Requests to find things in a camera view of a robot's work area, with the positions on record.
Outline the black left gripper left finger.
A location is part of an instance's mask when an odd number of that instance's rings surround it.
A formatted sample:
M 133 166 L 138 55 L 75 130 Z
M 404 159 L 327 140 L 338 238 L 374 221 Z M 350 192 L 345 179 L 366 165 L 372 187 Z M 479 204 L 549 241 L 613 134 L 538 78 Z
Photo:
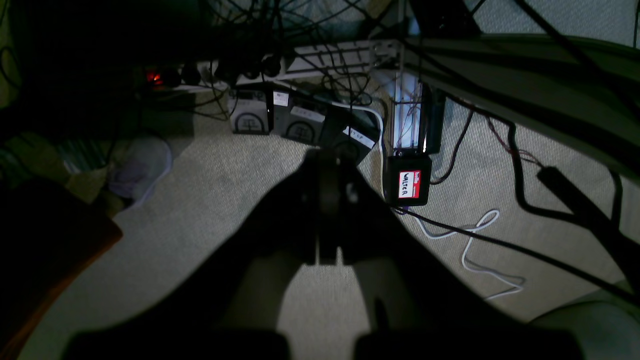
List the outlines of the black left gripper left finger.
M 182 284 L 128 321 L 77 335 L 65 358 L 289 360 L 277 323 L 291 280 L 315 259 L 329 179 L 330 151 L 309 150 Z

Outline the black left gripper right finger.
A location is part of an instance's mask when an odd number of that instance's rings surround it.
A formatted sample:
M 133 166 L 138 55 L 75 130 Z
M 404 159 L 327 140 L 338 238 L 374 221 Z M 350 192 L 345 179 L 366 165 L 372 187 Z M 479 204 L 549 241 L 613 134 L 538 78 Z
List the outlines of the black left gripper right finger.
M 566 331 L 482 300 L 406 230 L 354 164 L 320 151 L 320 262 L 342 253 L 372 323 L 357 360 L 581 360 Z

